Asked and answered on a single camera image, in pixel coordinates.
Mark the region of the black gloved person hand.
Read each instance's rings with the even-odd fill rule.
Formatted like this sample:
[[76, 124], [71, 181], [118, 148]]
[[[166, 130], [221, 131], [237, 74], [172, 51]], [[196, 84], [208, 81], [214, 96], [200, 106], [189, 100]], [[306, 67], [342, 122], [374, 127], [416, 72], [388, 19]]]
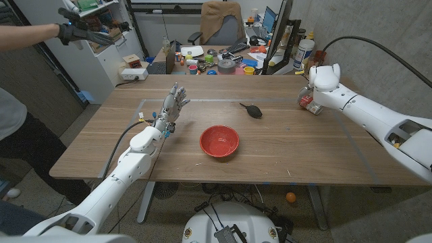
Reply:
[[60, 39], [63, 45], [69, 45], [70, 42], [87, 40], [100, 45], [113, 45], [114, 40], [111, 36], [102, 32], [93, 32], [88, 28], [88, 24], [80, 19], [77, 13], [60, 7], [58, 14], [67, 18], [67, 24], [59, 25], [59, 34], [57, 38]]

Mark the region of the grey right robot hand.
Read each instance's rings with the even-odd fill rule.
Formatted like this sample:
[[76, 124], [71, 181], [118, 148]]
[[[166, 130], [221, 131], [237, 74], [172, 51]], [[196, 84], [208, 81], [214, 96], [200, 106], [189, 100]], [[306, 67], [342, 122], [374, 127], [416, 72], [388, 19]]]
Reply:
[[296, 99], [296, 102], [299, 103], [304, 96], [309, 95], [312, 91], [313, 91], [313, 87], [311, 87], [311, 86], [302, 87], [299, 90], [298, 98]]

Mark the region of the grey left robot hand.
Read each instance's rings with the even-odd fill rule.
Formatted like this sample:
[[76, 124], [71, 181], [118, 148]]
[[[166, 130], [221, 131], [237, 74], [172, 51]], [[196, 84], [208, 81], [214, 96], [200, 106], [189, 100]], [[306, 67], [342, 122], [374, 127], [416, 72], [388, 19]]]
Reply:
[[178, 88], [178, 83], [176, 82], [165, 97], [163, 106], [153, 122], [153, 127], [162, 133], [165, 131], [173, 132], [175, 130], [175, 121], [180, 116], [180, 111], [189, 102], [190, 99], [186, 99], [186, 89], [183, 86]]

